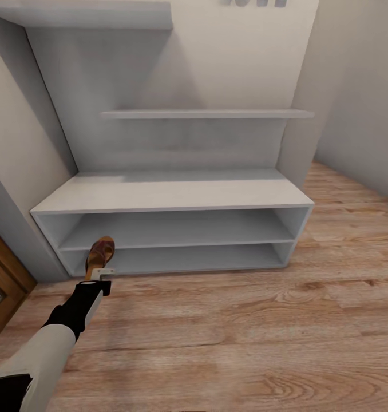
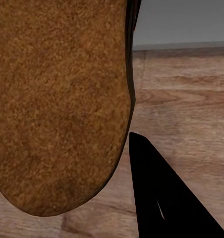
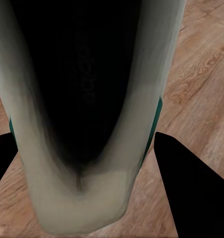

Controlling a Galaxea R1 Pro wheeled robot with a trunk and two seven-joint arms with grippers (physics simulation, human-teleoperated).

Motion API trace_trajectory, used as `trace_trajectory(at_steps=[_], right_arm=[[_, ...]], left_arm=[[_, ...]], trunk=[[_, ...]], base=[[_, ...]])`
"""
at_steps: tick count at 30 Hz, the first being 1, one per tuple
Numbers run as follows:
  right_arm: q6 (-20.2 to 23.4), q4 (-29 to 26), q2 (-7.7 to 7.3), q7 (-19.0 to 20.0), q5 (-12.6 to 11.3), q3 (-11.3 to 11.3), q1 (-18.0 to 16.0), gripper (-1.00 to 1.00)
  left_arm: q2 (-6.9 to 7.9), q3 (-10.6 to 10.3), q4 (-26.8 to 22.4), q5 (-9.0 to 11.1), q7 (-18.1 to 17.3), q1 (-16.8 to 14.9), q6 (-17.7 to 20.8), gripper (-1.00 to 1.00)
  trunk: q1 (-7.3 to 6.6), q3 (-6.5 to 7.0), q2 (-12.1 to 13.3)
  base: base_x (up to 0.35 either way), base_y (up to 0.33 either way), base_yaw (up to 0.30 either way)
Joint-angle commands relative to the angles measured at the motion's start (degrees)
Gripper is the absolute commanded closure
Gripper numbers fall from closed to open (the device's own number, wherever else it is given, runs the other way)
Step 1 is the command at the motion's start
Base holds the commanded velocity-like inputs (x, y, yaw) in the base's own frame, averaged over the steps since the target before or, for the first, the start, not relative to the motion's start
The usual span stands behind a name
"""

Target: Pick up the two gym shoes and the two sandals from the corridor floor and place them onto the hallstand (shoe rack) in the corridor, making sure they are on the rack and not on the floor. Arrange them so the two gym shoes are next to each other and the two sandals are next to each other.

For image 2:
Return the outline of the sandal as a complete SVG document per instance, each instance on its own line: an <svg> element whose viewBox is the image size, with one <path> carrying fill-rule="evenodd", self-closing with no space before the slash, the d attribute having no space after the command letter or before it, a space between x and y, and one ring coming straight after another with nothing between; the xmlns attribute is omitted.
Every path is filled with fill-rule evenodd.
<svg viewBox="0 0 224 238"><path fill-rule="evenodd" d="M0 0L0 192L50 217L95 197L136 103L141 0Z"/></svg>

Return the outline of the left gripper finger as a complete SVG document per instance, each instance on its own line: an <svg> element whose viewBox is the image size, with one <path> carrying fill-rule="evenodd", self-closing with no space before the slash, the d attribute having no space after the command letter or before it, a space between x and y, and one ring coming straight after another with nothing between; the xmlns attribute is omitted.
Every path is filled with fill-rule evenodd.
<svg viewBox="0 0 224 238"><path fill-rule="evenodd" d="M139 238L224 238L224 230L152 143L130 132Z"/></svg>

